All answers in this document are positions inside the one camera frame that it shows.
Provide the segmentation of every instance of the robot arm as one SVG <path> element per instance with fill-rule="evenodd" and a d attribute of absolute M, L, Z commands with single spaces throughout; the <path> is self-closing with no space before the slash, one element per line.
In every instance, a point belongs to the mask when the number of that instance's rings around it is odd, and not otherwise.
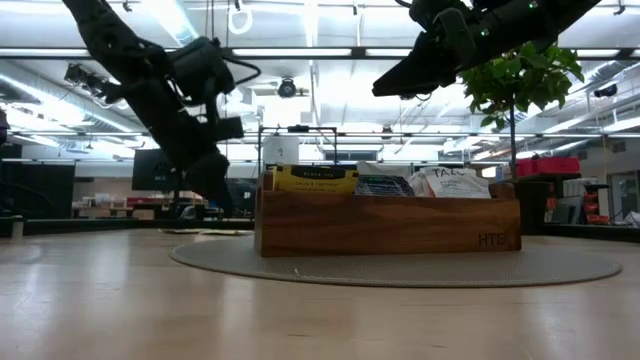
<path fill-rule="evenodd" d="M 256 70 L 243 82 L 260 70 L 224 58 L 217 39 L 201 37 L 167 53 L 136 36 L 106 0 L 63 1 L 91 56 L 121 84 L 108 84 L 106 101 L 124 98 L 193 191 L 229 210 L 224 181 L 229 162 L 216 142 L 241 138 L 243 129 L 240 118 L 220 119 L 217 112 L 216 97 L 236 86 L 224 60 Z M 203 123 L 185 109 L 202 104 Z"/>
<path fill-rule="evenodd" d="M 375 96 L 413 97 L 455 82 L 456 74 L 533 41 L 544 51 L 599 0 L 414 0 L 409 15 L 425 29 L 413 51 L 373 84 Z"/>

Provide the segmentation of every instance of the wooden box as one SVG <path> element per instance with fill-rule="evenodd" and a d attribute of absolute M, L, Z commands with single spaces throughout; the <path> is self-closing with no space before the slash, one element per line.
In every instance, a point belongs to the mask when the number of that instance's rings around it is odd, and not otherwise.
<path fill-rule="evenodd" d="M 520 250 L 520 205 L 512 189 L 495 199 L 442 199 L 258 189 L 255 248 L 261 256 L 413 254 Z"/>

